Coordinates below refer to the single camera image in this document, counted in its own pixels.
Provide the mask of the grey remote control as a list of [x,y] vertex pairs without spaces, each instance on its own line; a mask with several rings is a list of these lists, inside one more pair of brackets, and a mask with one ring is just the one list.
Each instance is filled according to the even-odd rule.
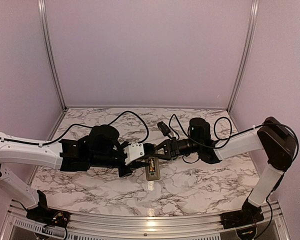
[[145,160],[145,177],[147,181],[158,181],[161,178],[159,159],[157,157],[148,158]]

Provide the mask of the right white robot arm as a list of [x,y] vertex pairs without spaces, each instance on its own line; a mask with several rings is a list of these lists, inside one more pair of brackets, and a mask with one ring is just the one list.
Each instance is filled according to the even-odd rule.
[[260,125],[217,140],[212,140],[210,124],[203,118],[195,117],[189,121],[188,130],[184,134],[184,139],[173,137],[156,146],[156,152],[163,151],[156,157],[169,161],[197,153],[199,160],[212,165],[244,153],[265,151],[267,166],[247,197],[244,208],[237,214],[237,219],[242,224],[250,223],[257,216],[256,208],[280,185],[300,148],[295,132],[274,117],[268,117]]

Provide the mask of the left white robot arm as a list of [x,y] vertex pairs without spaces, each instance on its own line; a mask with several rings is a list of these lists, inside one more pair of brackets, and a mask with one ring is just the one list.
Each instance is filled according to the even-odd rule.
[[43,166],[61,172],[86,172],[91,167],[117,169],[119,177],[145,168],[143,143],[120,143],[120,133],[111,125],[91,127],[79,140],[60,137],[53,141],[13,138],[0,132],[0,188],[20,202],[43,223],[53,219],[46,196],[31,188],[9,169],[8,164]]

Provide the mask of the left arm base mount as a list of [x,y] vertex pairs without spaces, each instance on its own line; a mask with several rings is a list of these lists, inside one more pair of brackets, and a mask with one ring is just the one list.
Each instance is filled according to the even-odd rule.
[[37,194],[37,206],[32,209],[27,209],[26,217],[30,220],[43,223],[46,226],[66,228],[69,222],[70,213],[65,210],[48,207],[46,195],[40,190],[37,190]]

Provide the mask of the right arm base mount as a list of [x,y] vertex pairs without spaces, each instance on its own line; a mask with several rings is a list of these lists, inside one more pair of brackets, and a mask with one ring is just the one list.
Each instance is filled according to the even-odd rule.
[[231,229],[256,224],[265,218],[261,210],[258,210],[256,213],[251,213],[249,210],[236,210],[222,213],[220,219],[224,229]]

